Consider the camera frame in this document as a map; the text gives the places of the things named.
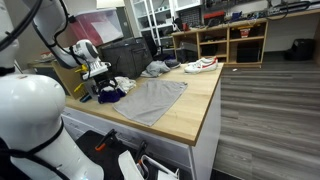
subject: wooden floor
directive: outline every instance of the wooden floor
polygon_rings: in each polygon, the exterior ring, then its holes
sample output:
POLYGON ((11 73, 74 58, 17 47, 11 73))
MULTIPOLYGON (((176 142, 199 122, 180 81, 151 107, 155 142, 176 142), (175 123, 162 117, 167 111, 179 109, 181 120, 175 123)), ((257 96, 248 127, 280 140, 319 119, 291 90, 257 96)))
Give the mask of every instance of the wooden floor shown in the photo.
POLYGON ((223 72, 214 169, 242 179, 318 180, 320 68, 267 57, 261 69, 223 72))

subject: black bin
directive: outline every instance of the black bin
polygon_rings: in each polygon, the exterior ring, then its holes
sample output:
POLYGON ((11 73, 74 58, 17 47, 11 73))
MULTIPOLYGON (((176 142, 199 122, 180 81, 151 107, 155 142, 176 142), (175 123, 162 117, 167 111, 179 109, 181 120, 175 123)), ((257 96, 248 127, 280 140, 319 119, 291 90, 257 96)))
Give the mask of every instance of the black bin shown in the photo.
POLYGON ((259 42, 239 43, 237 48, 237 63, 258 62, 261 58, 259 42))

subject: wooden tabletop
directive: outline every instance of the wooden tabletop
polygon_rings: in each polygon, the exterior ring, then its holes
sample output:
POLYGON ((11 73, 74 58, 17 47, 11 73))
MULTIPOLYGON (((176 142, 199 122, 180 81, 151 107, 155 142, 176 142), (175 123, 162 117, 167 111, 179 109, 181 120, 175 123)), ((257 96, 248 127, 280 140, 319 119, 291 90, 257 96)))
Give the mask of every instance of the wooden tabletop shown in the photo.
MULTIPOLYGON (((158 79, 188 83, 187 89, 174 105, 151 127, 129 120, 112 107, 112 104, 99 104, 97 101, 80 103, 79 100, 67 98, 67 107, 83 111, 104 119, 137 128, 152 134, 195 146, 206 117, 215 88, 220 79, 223 63, 217 70, 199 74, 184 74, 184 67, 171 70, 158 79)), ((148 78, 138 78, 136 91, 148 78)))

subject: office chair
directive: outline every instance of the office chair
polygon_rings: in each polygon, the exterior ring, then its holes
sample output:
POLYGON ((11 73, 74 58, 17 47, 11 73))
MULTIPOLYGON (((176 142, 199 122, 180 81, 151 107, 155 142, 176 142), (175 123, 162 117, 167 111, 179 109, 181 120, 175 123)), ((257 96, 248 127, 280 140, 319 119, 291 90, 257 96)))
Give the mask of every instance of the office chair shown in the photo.
POLYGON ((163 53, 163 46, 157 46, 156 43, 154 42, 152 36, 150 35, 143 35, 147 46, 149 48, 149 51, 152 55, 152 58, 154 61, 164 61, 170 57, 169 54, 164 54, 163 53))

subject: cabinet drawer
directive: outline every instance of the cabinet drawer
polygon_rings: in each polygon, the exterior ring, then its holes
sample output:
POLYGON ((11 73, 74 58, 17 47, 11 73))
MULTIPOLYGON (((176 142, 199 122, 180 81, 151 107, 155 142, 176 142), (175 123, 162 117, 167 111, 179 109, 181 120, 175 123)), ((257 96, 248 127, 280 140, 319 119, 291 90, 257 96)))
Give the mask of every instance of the cabinet drawer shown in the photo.
POLYGON ((63 112, 63 116, 71 117, 71 119, 88 124, 97 131, 103 132, 103 134, 106 134, 111 129, 115 129, 118 132, 117 137, 120 140, 125 144, 131 144, 135 147, 138 147, 142 140, 146 140, 149 144, 147 151, 151 152, 154 156, 170 161, 173 165, 180 168, 190 169, 188 145, 186 144, 67 107, 63 112))

